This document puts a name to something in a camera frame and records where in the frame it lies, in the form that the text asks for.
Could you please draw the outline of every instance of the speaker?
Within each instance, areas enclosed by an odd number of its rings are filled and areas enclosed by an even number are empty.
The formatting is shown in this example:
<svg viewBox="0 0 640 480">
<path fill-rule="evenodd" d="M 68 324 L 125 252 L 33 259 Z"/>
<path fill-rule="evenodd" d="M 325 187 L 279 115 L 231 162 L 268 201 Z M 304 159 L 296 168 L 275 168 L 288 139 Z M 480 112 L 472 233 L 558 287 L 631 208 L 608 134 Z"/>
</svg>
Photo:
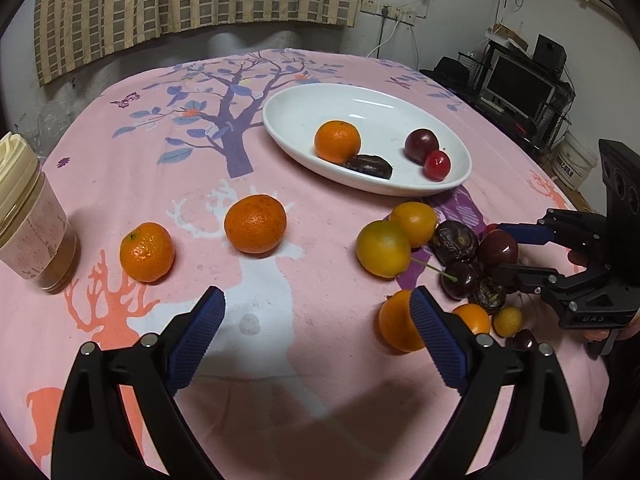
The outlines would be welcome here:
<svg viewBox="0 0 640 480">
<path fill-rule="evenodd" d="M 533 61 L 559 76 L 566 62 L 564 46 L 539 34 Z"/>
</svg>

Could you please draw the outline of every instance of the white bucket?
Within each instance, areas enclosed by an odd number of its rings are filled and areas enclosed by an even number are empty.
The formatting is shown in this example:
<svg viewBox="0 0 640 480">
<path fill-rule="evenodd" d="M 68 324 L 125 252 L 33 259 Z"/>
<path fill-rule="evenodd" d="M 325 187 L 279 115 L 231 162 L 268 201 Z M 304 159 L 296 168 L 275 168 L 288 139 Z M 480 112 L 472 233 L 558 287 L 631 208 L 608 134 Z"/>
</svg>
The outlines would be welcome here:
<svg viewBox="0 0 640 480">
<path fill-rule="evenodd" d="M 581 145 L 578 139 L 567 131 L 552 167 L 554 173 L 569 189 L 578 189 L 597 163 L 597 155 Z"/>
</svg>

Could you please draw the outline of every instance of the computer monitor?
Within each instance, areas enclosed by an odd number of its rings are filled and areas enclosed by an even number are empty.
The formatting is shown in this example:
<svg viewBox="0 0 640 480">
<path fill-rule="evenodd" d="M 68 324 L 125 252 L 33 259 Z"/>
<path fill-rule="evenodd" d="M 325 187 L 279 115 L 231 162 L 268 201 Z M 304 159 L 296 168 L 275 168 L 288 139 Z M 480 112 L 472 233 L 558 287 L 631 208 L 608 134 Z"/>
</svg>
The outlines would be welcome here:
<svg viewBox="0 0 640 480">
<path fill-rule="evenodd" d="M 494 67 L 482 90 L 506 106 L 537 122 L 542 104 L 555 87 L 514 60 L 496 53 Z"/>
</svg>

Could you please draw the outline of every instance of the orange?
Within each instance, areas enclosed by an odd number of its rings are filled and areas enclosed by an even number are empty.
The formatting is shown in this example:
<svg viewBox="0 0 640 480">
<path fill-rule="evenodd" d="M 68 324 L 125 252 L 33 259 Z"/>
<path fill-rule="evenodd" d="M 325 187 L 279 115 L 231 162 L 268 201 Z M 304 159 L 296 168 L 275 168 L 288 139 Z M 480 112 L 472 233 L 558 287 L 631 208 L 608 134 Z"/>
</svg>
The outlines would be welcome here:
<svg viewBox="0 0 640 480">
<path fill-rule="evenodd" d="M 353 124 L 329 121 L 318 128 L 314 138 L 316 153 L 334 164 L 344 164 L 360 151 L 360 134 Z"/>
<path fill-rule="evenodd" d="M 120 265 L 134 280 L 156 282 L 169 272 L 175 250 L 171 235 L 159 224 L 139 225 L 120 244 Z"/>
<path fill-rule="evenodd" d="M 251 195 L 231 206 L 225 216 L 225 233 L 231 245 L 249 254 L 266 253 L 282 240 L 287 213 L 269 195 Z"/>
<path fill-rule="evenodd" d="M 475 303 L 460 305 L 453 309 L 452 314 L 460 316 L 462 321 L 469 327 L 469 330 L 476 335 L 491 332 L 489 315 L 480 305 Z"/>
<path fill-rule="evenodd" d="M 394 278 L 409 267 L 409 237 L 398 224 L 376 220 L 360 231 L 356 239 L 356 256 L 371 274 Z"/>
<path fill-rule="evenodd" d="M 432 207 L 422 202 L 404 202 L 394 208 L 389 221 L 404 229 L 409 235 L 411 247 L 417 249 L 433 237 L 438 216 Z"/>
<path fill-rule="evenodd" d="M 415 352 L 424 348 L 424 342 L 409 312 L 411 293 L 410 290 L 396 292 L 382 304 L 378 313 L 382 337 L 401 352 Z"/>
</svg>

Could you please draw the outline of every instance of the orange antler print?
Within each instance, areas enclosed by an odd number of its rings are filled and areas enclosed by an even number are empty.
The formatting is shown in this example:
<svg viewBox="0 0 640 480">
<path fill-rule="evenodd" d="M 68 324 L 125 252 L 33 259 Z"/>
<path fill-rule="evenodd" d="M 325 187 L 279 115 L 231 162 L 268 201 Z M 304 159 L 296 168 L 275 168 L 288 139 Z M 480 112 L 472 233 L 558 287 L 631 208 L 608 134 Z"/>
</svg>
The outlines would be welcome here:
<svg viewBox="0 0 640 480">
<path fill-rule="evenodd" d="M 91 314 L 89 322 L 84 322 L 78 314 L 78 310 L 74 306 L 74 289 L 78 284 L 75 280 L 65 291 L 66 307 L 69 314 L 76 322 L 80 330 L 84 332 L 92 332 L 102 327 L 92 336 L 92 340 L 100 345 L 102 350 L 112 348 L 121 348 L 131 346 L 135 343 L 140 335 L 127 325 L 129 317 L 146 316 L 160 300 L 153 300 L 145 304 L 146 285 L 140 285 L 138 293 L 135 296 L 136 309 L 132 312 L 129 307 L 133 303 L 134 297 L 125 299 L 136 288 L 137 283 L 130 280 L 126 272 L 122 272 L 122 281 L 118 290 L 109 290 L 109 267 L 106 263 L 104 251 L 100 251 L 100 262 L 98 262 L 91 273 L 89 279 L 93 281 L 91 285 L 87 285 L 86 298 L 89 303 L 89 311 Z M 107 314 L 102 317 L 97 315 L 97 305 L 100 297 L 104 297 L 107 304 Z"/>
<path fill-rule="evenodd" d="M 556 186 L 554 186 L 548 178 L 537 174 L 535 171 L 531 171 L 531 176 L 535 184 L 530 180 L 527 180 L 527 183 L 533 191 L 542 196 L 549 197 L 558 209 L 568 209 L 564 196 L 558 193 Z"/>
<path fill-rule="evenodd" d="M 74 291 L 79 280 L 73 280 L 65 289 L 66 308 L 76 322 L 76 326 L 83 332 L 91 333 L 91 340 L 98 343 L 102 350 L 124 348 L 132 346 L 140 338 L 138 332 L 127 325 L 129 317 L 146 316 L 160 300 L 145 303 L 146 285 L 140 285 L 138 292 L 134 291 L 138 284 L 131 280 L 123 271 L 118 290 L 109 289 L 109 267 L 106 254 L 100 251 L 100 261 L 94 265 L 89 274 L 91 283 L 86 287 L 86 299 L 89 305 L 90 318 L 84 322 L 74 305 Z M 107 314 L 98 317 L 97 307 L 103 298 L 107 306 Z M 131 304 L 136 301 L 136 308 L 129 311 Z M 129 417 L 133 435 L 142 452 L 142 414 L 131 387 L 121 388 L 122 400 Z M 59 388 L 43 388 L 27 395 L 27 406 L 31 405 L 31 418 L 36 426 L 36 442 L 30 445 L 31 455 L 38 465 L 42 457 L 51 453 L 53 430 L 56 415 L 62 398 Z"/>
</svg>

